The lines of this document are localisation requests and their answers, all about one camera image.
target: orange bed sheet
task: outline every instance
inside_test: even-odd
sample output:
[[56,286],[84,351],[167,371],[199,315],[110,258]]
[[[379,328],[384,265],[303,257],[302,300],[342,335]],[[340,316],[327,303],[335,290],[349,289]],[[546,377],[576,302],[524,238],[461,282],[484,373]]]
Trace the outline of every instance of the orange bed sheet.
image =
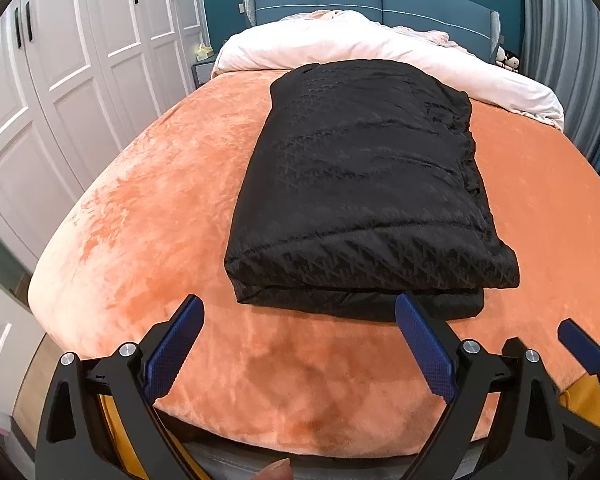
[[[53,236],[30,306],[63,349],[94,358],[140,341],[197,294],[205,326],[160,409],[286,452],[417,452],[443,403],[395,326],[237,304],[224,272],[235,200],[281,74],[221,75],[141,134]],[[600,340],[600,178],[559,131],[473,104],[477,163],[521,282],[487,290],[484,311],[452,325],[490,352],[520,336],[564,389],[583,370],[558,343],[559,322],[573,317]]]

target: black folded quilt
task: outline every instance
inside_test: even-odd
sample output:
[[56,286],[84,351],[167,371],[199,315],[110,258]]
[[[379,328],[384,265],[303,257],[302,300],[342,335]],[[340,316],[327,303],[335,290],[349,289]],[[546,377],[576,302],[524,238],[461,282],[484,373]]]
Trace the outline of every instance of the black folded quilt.
[[464,92],[405,63],[350,60],[300,67],[270,94],[224,260],[238,302],[391,321],[410,290],[459,319],[481,311],[484,288],[518,286]]

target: embossed pattern on black fabric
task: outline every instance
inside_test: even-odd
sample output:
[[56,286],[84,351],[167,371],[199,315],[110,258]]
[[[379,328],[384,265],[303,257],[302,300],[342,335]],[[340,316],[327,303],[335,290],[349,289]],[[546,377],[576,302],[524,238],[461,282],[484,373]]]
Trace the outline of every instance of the embossed pattern on black fabric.
[[238,302],[394,320],[412,290],[444,319],[516,287],[464,92],[390,60],[311,64],[270,87],[224,260]]

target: headboard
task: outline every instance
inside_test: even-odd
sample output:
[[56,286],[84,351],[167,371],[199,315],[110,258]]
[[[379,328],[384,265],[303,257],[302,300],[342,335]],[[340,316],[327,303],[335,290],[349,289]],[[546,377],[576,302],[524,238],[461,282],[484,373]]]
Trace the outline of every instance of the headboard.
[[500,15],[469,0],[243,0],[249,27],[318,9],[356,10],[389,27],[443,30],[480,59],[493,63],[502,43]]

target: white wardrobe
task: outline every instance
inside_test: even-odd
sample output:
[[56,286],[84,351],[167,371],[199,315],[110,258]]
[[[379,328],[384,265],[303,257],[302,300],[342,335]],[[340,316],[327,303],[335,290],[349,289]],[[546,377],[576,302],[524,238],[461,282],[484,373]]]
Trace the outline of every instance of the white wardrobe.
[[0,19],[0,238],[29,270],[96,177],[193,91],[202,0],[13,0]]

